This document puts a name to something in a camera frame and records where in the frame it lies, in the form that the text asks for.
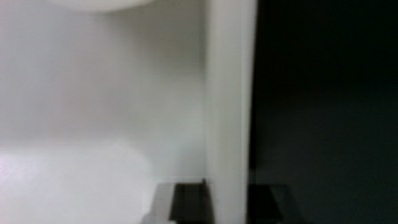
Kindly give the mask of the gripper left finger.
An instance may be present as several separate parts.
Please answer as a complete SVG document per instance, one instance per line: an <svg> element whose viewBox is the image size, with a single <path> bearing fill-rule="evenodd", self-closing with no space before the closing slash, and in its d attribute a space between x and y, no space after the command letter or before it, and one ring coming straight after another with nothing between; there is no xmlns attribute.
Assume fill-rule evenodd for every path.
<svg viewBox="0 0 398 224"><path fill-rule="evenodd" d="M213 224L211 194L205 180L156 185L149 212L140 224Z"/></svg>

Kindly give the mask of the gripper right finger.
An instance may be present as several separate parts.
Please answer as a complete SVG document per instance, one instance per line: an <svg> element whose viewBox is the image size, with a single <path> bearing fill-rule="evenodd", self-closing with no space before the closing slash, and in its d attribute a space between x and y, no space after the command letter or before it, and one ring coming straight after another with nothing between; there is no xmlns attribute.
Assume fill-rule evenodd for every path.
<svg viewBox="0 0 398 224"><path fill-rule="evenodd" d="M250 184L246 224L293 224L296 218L289 208L287 186Z"/></svg>

